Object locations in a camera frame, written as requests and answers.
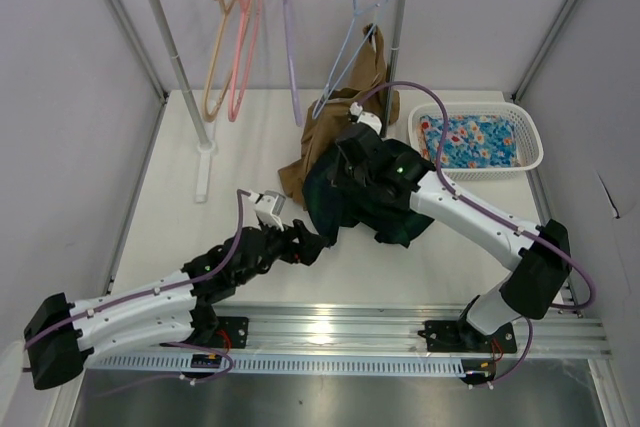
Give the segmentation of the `green plaid skirt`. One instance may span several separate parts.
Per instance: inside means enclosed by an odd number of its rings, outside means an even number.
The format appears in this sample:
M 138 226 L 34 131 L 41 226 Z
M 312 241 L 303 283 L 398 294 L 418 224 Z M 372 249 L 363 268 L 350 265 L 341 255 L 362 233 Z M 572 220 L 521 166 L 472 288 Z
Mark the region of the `green plaid skirt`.
M 335 182 L 339 157 L 335 143 L 316 160 L 303 182 L 302 195 L 318 234 L 331 236 L 336 243 L 341 228 L 364 224 L 373 230 L 376 242 L 407 248 L 434 222 L 411 210 L 409 200 L 418 190 L 418 181 L 435 165 L 398 140 L 384 141 L 391 164 L 368 187 Z

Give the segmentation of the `purple hanger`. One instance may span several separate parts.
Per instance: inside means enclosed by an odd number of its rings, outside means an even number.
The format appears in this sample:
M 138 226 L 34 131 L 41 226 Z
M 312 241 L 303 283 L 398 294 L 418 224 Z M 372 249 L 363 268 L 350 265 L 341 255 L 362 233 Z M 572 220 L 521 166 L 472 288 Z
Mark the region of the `purple hanger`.
M 294 122 L 298 127 L 303 125 L 302 112 L 300 107 L 300 99 L 296 82 L 295 59 L 294 59 L 294 36 L 292 29 L 292 16 L 290 9 L 290 0 L 282 0 L 283 25 L 285 36 L 285 49 L 287 71 L 289 77 L 289 90 L 291 95 L 292 111 Z

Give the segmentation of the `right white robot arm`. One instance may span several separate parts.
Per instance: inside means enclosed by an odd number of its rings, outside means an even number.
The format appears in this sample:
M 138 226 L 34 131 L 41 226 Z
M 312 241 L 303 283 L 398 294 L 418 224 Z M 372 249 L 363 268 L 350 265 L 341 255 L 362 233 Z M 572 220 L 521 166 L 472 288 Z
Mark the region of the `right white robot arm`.
M 405 147 L 395 153 L 370 126 L 353 124 L 335 141 L 333 181 L 375 203 L 429 217 L 482 247 L 509 272 L 474 298 L 456 322 L 458 348 L 475 351 L 503 326 L 542 319 L 571 271 L 566 228 L 525 222 L 455 186 L 436 166 Z

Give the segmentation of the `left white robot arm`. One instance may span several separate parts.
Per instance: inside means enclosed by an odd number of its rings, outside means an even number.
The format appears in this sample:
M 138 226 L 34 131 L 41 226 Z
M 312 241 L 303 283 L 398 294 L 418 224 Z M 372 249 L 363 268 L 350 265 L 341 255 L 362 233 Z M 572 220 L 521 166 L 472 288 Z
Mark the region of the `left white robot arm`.
M 105 358 L 150 346 L 222 347 L 216 303 L 277 261 L 312 265 L 328 245 L 300 220 L 242 227 L 180 270 L 132 291 L 76 301 L 51 295 L 24 329 L 33 385 L 59 387 Z

